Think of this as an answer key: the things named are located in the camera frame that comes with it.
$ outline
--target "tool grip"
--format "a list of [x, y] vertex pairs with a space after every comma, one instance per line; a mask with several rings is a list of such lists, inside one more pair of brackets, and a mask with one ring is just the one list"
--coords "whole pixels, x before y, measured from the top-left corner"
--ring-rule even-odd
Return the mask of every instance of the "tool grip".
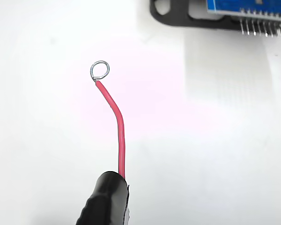
[[123, 225], [128, 197], [128, 186], [121, 175], [111, 171], [103, 173], [76, 225]]

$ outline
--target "blue circuit board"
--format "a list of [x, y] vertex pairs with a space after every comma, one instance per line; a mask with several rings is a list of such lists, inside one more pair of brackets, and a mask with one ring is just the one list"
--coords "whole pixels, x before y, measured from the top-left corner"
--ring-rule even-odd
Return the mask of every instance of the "blue circuit board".
[[209, 11], [240, 12], [244, 10], [256, 10], [257, 12], [268, 12], [281, 14], [281, 0], [207, 0]]

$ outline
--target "red wire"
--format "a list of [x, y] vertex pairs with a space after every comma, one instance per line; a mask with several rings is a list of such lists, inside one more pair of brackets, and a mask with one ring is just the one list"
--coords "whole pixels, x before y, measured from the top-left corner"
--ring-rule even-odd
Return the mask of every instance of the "red wire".
[[104, 98], [111, 106], [118, 122], [118, 173], [125, 178], [125, 134], [124, 134], [124, 121], [121, 111], [117, 104], [112, 99], [106, 88], [100, 81], [96, 81], [97, 88], [101, 91]]

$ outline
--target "metal ring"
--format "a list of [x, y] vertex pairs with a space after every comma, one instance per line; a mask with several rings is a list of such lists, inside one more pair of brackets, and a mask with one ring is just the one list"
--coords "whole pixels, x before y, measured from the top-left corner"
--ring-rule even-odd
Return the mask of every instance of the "metal ring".
[[[105, 66], [106, 66], [106, 68], [107, 68], [106, 73], [105, 73], [104, 75], [102, 75], [102, 76], [94, 76], [94, 73], [93, 73], [94, 67], [95, 67], [95, 65], [100, 64], [100, 63], [105, 64]], [[94, 81], [100, 80], [100, 79], [103, 79], [104, 77], [106, 77], [106, 76], [109, 74], [109, 70], [110, 70], [110, 68], [109, 68], [109, 65], [108, 65], [107, 62], [102, 61], [102, 60], [101, 60], [101, 61], [97, 61], [97, 62], [95, 62], [95, 63], [90, 67], [90, 76], [92, 77], [92, 79], [93, 79]]]

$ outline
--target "white surface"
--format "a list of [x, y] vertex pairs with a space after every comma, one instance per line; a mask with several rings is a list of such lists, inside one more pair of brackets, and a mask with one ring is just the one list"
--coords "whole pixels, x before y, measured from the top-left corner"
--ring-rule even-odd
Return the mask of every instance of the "white surface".
[[281, 225], [281, 39], [142, 0], [0, 1], [0, 225], [75, 224], [126, 128], [131, 225]]

